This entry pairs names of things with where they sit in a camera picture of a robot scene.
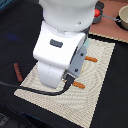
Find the orange object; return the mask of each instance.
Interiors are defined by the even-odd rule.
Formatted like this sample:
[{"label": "orange object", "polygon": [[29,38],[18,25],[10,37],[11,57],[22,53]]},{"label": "orange object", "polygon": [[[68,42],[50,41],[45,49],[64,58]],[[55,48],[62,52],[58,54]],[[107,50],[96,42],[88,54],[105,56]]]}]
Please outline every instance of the orange object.
[{"label": "orange object", "polygon": [[94,17],[98,17],[100,15],[100,11],[98,9],[95,9],[95,15]]},{"label": "orange object", "polygon": [[78,82],[76,82],[76,81],[74,81],[73,85],[76,86],[76,87],[82,88],[82,89],[85,88],[85,85],[83,85],[83,84],[81,84],[81,83],[78,83]]},{"label": "orange object", "polygon": [[89,60],[89,61],[93,61],[93,62],[97,62],[98,61],[96,58],[92,58],[92,57],[89,57],[89,56],[86,56],[85,60]]},{"label": "orange object", "polygon": [[19,82],[22,82],[23,81],[23,77],[21,75],[21,72],[20,72],[20,69],[19,69],[19,66],[17,63],[14,64],[14,69],[15,69],[15,72],[16,72],[16,76],[17,76],[17,79]]}]

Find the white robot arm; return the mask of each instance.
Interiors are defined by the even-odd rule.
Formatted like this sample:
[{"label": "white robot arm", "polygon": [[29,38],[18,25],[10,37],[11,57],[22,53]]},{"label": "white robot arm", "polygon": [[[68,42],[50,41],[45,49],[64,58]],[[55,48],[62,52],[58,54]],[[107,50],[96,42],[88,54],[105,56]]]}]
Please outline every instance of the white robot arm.
[{"label": "white robot arm", "polygon": [[42,84],[57,88],[67,75],[79,76],[98,0],[30,0],[43,8],[41,31],[33,51]]}]

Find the screw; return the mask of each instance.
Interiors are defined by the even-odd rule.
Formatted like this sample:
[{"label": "screw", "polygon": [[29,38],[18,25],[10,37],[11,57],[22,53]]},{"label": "screw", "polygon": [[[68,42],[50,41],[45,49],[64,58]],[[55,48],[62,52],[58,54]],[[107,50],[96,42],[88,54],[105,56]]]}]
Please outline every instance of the screw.
[{"label": "screw", "polygon": [[75,72],[78,72],[78,69],[75,69]]},{"label": "screw", "polygon": [[83,56],[83,55],[84,55],[84,53],[81,53],[80,55],[81,55],[81,56]]}]

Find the white plastic casing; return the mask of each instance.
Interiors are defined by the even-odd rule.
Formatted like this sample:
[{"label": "white plastic casing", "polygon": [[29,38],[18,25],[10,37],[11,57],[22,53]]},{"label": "white plastic casing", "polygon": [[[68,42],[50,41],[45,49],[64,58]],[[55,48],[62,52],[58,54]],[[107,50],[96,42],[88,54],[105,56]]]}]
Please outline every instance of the white plastic casing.
[{"label": "white plastic casing", "polygon": [[[56,88],[66,69],[70,66],[71,58],[77,46],[84,43],[84,33],[55,34],[50,26],[43,21],[40,36],[33,51],[38,60],[38,74],[42,84]],[[61,48],[52,46],[51,39],[62,42]]]},{"label": "white plastic casing", "polygon": [[45,21],[62,31],[81,31],[94,19],[98,0],[39,0]]}]

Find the textured mat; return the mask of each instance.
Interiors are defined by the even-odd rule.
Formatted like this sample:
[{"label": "textured mat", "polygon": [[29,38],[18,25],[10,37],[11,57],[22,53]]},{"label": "textured mat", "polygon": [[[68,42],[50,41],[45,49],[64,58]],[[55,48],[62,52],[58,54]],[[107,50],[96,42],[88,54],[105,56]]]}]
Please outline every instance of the textured mat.
[{"label": "textured mat", "polygon": [[[103,14],[116,18],[119,15],[119,10],[128,5],[127,0],[100,0],[104,3],[105,7],[103,9]],[[114,39],[122,42],[128,43],[128,31],[120,28],[115,21],[102,17],[101,21],[97,24],[93,24],[90,27],[90,34]]]},{"label": "textured mat", "polygon": [[[97,58],[98,62],[85,60],[80,77],[75,80],[84,84],[85,89],[71,86],[67,92],[59,96],[45,96],[18,89],[14,95],[62,116],[81,127],[89,128],[114,46],[114,43],[90,39],[87,55]],[[40,83],[37,65],[34,66],[21,86],[43,91],[55,91]],[[63,86],[64,82],[61,81],[56,91],[62,90]]]}]

